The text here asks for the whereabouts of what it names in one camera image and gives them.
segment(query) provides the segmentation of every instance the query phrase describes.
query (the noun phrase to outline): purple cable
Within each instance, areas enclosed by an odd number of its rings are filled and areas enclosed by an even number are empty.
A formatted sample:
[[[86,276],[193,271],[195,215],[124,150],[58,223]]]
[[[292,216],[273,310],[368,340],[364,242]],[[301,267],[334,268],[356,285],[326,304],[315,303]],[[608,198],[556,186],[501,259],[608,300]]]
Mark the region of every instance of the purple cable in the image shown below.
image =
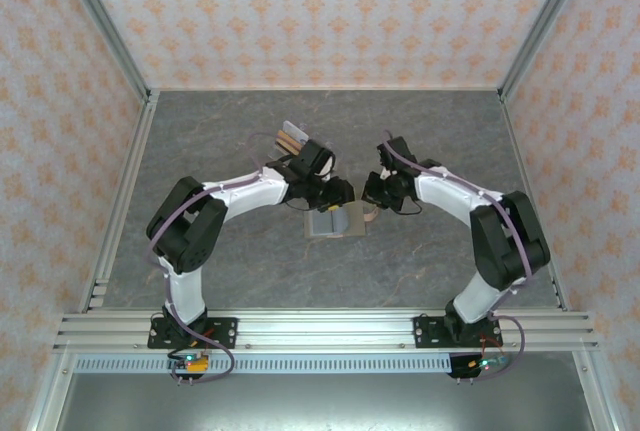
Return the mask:
[[[422,173],[428,174],[429,176],[434,176],[436,178],[440,178],[440,179],[444,179],[444,180],[449,180],[452,181],[454,183],[459,184],[460,186],[467,188],[468,190],[470,190],[473,193],[477,193],[479,196],[481,196],[483,199],[486,199],[500,214],[500,216],[502,216],[502,219],[504,220],[505,224],[507,225],[507,228],[509,229],[509,231],[511,231],[511,236],[513,237],[513,241],[515,242],[516,248],[518,248],[518,253],[520,254],[520,259],[522,260],[522,264],[524,265],[524,272],[526,275],[526,278],[524,280],[524,282],[522,284],[518,284],[518,285],[513,285],[513,288],[522,288],[525,286],[525,284],[527,283],[527,281],[529,279],[531,279],[533,273],[531,271],[531,265],[529,263],[529,259],[527,258],[527,253],[524,249],[524,244],[522,243],[522,239],[520,239],[520,236],[518,235],[518,231],[515,227],[515,225],[513,224],[513,221],[511,221],[511,218],[509,217],[509,214],[507,213],[507,211],[502,207],[502,205],[493,197],[490,196],[489,194],[486,194],[483,192],[482,189],[480,189],[478,186],[476,186],[475,184],[470,183],[469,181],[462,179],[456,175],[453,174],[444,174],[444,173],[440,173],[438,171],[434,171],[432,169],[429,168],[425,168],[424,166],[420,166],[418,163],[414,163],[413,161],[409,161],[407,158],[405,158],[404,156],[401,156],[398,152],[396,152],[395,149],[393,149],[391,147],[391,145],[389,144],[389,139],[392,138],[391,133],[388,130],[385,130],[385,133],[388,135],[387,140],[383,141],[383,145],[385,147],[385,149],[387,151],[389,151],[389,153],[396,158],[398,161],[400,161],[401,163],[406,164],[407,166],[416,169]],[[498,308],[498,306],[500,306],[509,296],[509,293],[505,293],[503,294],[500,299],[498,299],[498,301],[496,301],[496,303],[491,307],[491,309],[489,310],[489,312],[487,313],[487,319],[489,319],[489,321],[498,321],[500,318],[504,318],[508,321],[513,322],[517,327],[518,327],[518,331],[520,331],[520,350],[518,351],[518,354],[516,355],[516,357],[513,359],[513,361],[511,361],[511,364],[503,369],[501,369],[500,371],[490,374],[489,376],[481,376],[479,378],[476,378],[475,381],[486,381],[488,379],[493,379],[493,378],[497,378],[498,376],[503,375],[504,373],[506,373],[507,371],[510,371],[515,365],[516,363],[520,360],[520,358],[522,357],[522,354],[524,353],[524,346],[525,346],[525,336],[524,336],[524,329],[522,328],[522,325],[520,324],[520,322],[514,318],[513,316],[496,316],[495,310]],[[468,382],[473,382],[474,380],[472,379],[465,379],[462,381],[468,381]]]
[[[258,161],[258,159],[253,155],[253,153],[251,153],[251,150],[249,149],[249,144],[251,143],[251,141],[256,137],[256,136],[269,136],[270,138],[273,138],[274,136],[272,134],[269,133],[262,133],[262,132],[258,132],[258,133],[253,133],[249,136],[249,138],[247,138],[247,141],[245,143],[245,146],[247,147],[247,152],[249,154],[249,157],[251,158],[251,160],[253,161],[253,163],[256,165],[257,171],[256,174],[254,174],[253,176],[251,176],[248,179],[242,180],[242,181],[238,181],[236,183],[231,183],[228,184],[226,186],[224,186],[224,189],[235,189],[235,188],[239,188],[241,186],[246,186],[248,184],[252,184],[255,183],[256,181],[258,181],[262,175],[262,165],[260,164],[260,162]],[[209,376],[206,378],[200,378],[196,381],[194,381],[193,379],[189,379],[189,384],[193,385],[193,384],[201,384],[201,383],[208,383],[210,381],[215,381],[217,379],[220,378],[224,378],[225,376],[229,375],[231,373],[231,371],[233,371],[233,368],[235,367],[236,364],[236,360],[233,356],[233,354],[231,353],[231,351],[229,351],[229,349],[224,346],[223,344],[217,343],[214,340],[207,338],[206,336],[201,335],[200,333],[195,332],[193,329],[191,329],[184,321],[182,321],[182,319],[180,318],[180,316],[178,315],[178,312],[176,310],[175,304],[173,303],[173,297],[171,295],[171,278],[169,276],[169,273],[167,272],[167,270],[157,261],[155,261],[152,258],[153,255],[153,248],[155,248],[156,244],[158,244],[158,241],[160,240],[160,238],[162,237],[162,235],[165,233],[165,231],[169,228],[169,226],[171,226],[171,224],[178,219],[182,213],[184,211],[187,210],[187,208],[189,208],[192,204],[196,203],[197,201],[199,201],[200,199],[204,198],[205,196],[210,195],[213,192],[216,191],[220,191],[222,189],[221,186],[212,186],[210,188],[206,188],[204,190],[202,190],[201,192],[199,192],[198,194],[196,194],[195,196],[189,198],[187,201],[184,202],[184,204],[182,204],[178,209],[176,209],[168,218],[167,220],[162,224],[162,226],[160,226],[160,229],[158,229],[158,231],[156,232],[156,234],[153,235],[153,238],[151,238],[151,240],[149,241],[149,245],[147,246],[147,250],[145,253],[145,257],[147,259],[147,261],[155,268],[158,268],[162,271],[162,274],[164,276],[164,289],[165,289],[165,296],[167,299],[167,303],[169,304],[169,310],[171,311],[171,315],[174,317],[174,319],[176,320],[176,322],[178,323],[178,325],[184,329],[187,333],[189,333],[191,336],[193,336],[194,338],[196,338],[199,341],[203,341],[215,348],[218,348],[222,351],[224,351],[227,356],[229,356],[229,360],[231,361],[231,363],[229,364],[229,367],[222,373],[219,374],[215,374],[213,376]],[[171,377],[177,381],[178,384],[180,384],[182,382],[182,378],[179,377],[176,374],[175,371],[175,366],[173,367],[173,369],[171,370]]]

